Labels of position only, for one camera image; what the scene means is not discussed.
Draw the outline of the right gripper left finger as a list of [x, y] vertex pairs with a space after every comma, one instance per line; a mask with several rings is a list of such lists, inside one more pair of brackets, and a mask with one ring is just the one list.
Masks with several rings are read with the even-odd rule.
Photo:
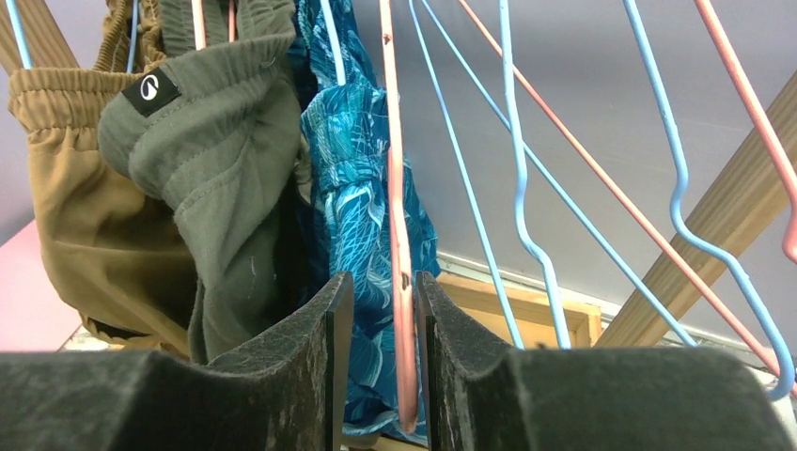
[[159, 350], [5, 353], [5, 450], [337, 450], [353, 281], [207, 365]]

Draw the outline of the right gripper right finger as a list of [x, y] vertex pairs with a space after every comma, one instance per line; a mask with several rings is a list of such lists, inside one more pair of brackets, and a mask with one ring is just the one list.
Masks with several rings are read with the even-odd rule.
[[433, 450], [793, 447], [741, 361], [707, 348], [520, 350], [416, 277]]

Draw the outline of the pink wire hanger taken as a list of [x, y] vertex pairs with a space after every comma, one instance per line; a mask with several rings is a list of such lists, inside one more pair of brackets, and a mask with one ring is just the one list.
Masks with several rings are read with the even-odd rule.
[[402, 429], [406, 433], [412, 434], [418, 421], [418, 375], [415, 352], [412, 257], [404, 217], [404, 154], [391, 2], [381, 0], [379, 12], [390, 137], [387, 176], [398, 415]]

